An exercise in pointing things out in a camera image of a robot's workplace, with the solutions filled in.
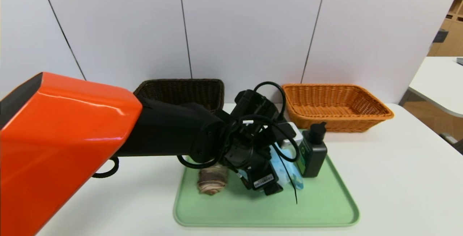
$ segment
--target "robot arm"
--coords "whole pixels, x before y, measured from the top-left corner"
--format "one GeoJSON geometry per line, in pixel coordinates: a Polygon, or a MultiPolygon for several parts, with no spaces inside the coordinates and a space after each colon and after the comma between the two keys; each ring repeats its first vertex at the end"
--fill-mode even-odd
{"type": "Polygon", "coordinates": [[[1,234],[34,235],[108,159],[123,156],[177,155],[191,168],[219,162],[246,170],[248,189],[280,192],[268,146],[288,138],[296,157],[281,157],[294,162],[296,134],[259,93],[242,91],[235,102],[231,114],[211,114],[52,73],[31,78],[1,102],[1,234]]]}

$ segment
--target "bottle label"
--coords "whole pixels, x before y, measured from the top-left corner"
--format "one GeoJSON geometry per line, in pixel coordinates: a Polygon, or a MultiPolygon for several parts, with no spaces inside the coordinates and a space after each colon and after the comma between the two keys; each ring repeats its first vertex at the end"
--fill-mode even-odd
{"type": "Polygon", "coordinates": [[[306,172],[306,154],[309,150],[309,147],[305,139],[303,139],[300,143],[299,150],[301,151],[301,157],[299,157],[299,160],[297,161],[297,167],[299,167],[301,175],[304,175],[304,173],[306,172]]]}

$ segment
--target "table surface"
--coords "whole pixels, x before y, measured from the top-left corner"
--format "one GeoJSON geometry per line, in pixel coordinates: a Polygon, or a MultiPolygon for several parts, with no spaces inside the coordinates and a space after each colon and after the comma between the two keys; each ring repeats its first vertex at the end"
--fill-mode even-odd
{"type": "Polygon", "coordinates": [[[354,226],[183,227],[173,217],[184,169],[177,158],[122,157],[115,175],[91,178],[38,236],[461,235],[463,156],[402,107],[387,106],[395,118],[365,133],[326,134],[328,154],[360,210],[354,226]]]}
{"type": "Polygon", "coordinates": [[[463,117],[463,66],[456,57],[426,57],[410,89],[443,111],[463,117]]]}

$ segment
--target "rolled cloth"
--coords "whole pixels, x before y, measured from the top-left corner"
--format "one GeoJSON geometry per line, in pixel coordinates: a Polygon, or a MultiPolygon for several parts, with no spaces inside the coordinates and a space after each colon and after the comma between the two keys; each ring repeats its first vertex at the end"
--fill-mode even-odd
{"type": "Polygon", "coordinates": [[[199,172],[198,189],[200,193],[214,195],[225,188],[228,181],[228,168],[220,164],[204,168],[199,172]]]}

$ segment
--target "light green tray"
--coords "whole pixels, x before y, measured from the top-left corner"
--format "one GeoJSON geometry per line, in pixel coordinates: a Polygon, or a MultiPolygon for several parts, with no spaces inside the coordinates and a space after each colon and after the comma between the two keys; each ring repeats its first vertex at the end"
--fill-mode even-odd
{"type": "Polygon", "coordinates": [[[281,193],[265,196],[247,190],[233,172],[229,175],[225,189],[210,196],[196,187],[198,170],[186,168],[174,205],[177,222],[195,227],[338,227],[352,226],[360,218],[329,157],[318,177],[304,179],[297,205],[290,184],[281,193]]]}

